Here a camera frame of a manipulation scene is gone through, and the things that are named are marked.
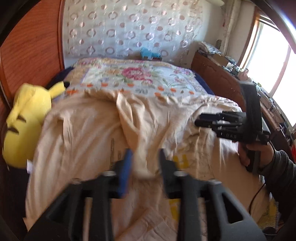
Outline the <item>person's right forearm sleeve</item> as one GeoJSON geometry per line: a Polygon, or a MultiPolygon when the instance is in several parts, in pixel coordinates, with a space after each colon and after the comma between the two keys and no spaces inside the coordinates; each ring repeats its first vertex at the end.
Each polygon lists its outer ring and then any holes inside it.
{"type": "Polygon", "coordinates": [[[272,161],[260,168],[258,173],[264,176],[266,187],[279,204],[281,213],[295,208],[295,163],[280,150],[274,151],[272,161]]]}

